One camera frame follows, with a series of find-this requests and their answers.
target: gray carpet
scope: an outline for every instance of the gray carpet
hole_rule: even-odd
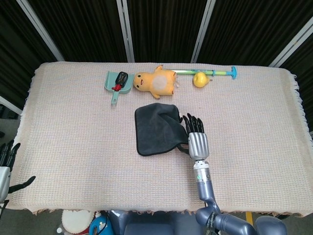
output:
[[[16,136],[19,120],[0,119],[0,131],[5,133],[0,139],[0,144],[8,142]],[[44,211],[39,215],[33,215],[30,211],[14,211],[6,209],[0,221],[0,234],[2,235],[56,235],[56,229],[61,223],[62,211]],[[244,219],[244,213],[236,213],[236,216]],[[253,214],[257,219],[260,214]],[[313,214],[304,218],[290,216],[284,220],[289,235],[312,235]]]

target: black cloth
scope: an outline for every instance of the black cloth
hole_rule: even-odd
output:
[[[188,136],[180,124],[175,105],[154,103],[135,111],[137,152],[141,156],[166,153],[188,144]]]

